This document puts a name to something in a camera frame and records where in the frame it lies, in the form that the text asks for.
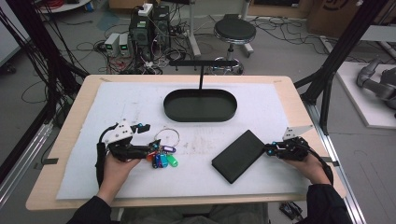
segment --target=gray floor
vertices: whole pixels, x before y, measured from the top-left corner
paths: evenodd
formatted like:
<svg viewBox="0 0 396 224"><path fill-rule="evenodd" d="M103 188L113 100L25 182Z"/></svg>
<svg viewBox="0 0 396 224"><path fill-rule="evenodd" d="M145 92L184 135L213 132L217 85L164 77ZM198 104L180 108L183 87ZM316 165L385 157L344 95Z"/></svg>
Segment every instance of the gray floor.
<svg viewBox="0 0 396 224"><path fill-rule="evenodd" d="M128 14L120 14L108 11L103 5L93 13L82 10L59 13L57 19L65 22L92 21L81 25L59 25L64 39L74 54L80 59L81 64L91 74L103 74L101 67L105 67L105 62L96 52L89 53L79 49L87 49L90 44L78 45L83 42L94 43L104 40L105 35L112 32L124 32L129 21ZM286 25L283 31L288 39L297 38L298 35L291 33L301 33L307 36L304 21L297 21L289 25L289 32ZM196 27L204 26L197 32L198 34L212 34L214 22L208 17L196 19ZM114 24L119 26L108 29ZM271 25L262 25L263 31L258 29L255 40L251 43L255 52L246 57L246 53L241 49L236 49L235 58L244 63L246 75L266 75L266 76L288 76L293 81L300 80L317 71L326 60L321 43L315 38L307 38L310 44L291 44L284 40L279 40L273 35L283 38L279 28L275 30ZM213 35L198 35L197 41L202 52L202 59L209 60L219 56L224 56L228 48L227 44L217 40ZM380 55L383 61L388 61L387 56L374 43L361 42L351 53L349 60L370 61L376 55ZM3 96L1 101L0 124L2 126L0 135L0 162L3 162L11 149L19 141L25 130L29 127L35 116L43 106L43 103L25 103L21 96L30 86L39 81L35 75L30 62L22 52L18 53L11 62L17 67L16 74L0 75L0 93ZM199 74L192 68L165 67L165 74ZM43 85L38 84L29 89L23 96L26 101L39 102L44 99ZM355 196L361 206L361 210L368 223L394 223L396 220L396 174L393 171L393 162L396 159L394 149L396 131L366 128L356 109L349 100L345 90L337 78L334 79L332 88L332 101L329 114L329 132L332 142L336 148L341 163L345 169L349 183L353 188ZM40 160L44 149L50 144L51 139L38 154L35 162ZM32 167L27 171L20 184L8 199L6 205L0 210L1 223L65 223L74 211L51 211L51 212L30 212L24 204L39 175L39 170ZM298 202L306 209L304 202ZM270 203L270 218L272 223L291 223L277 209L277 203Z"/></svg>

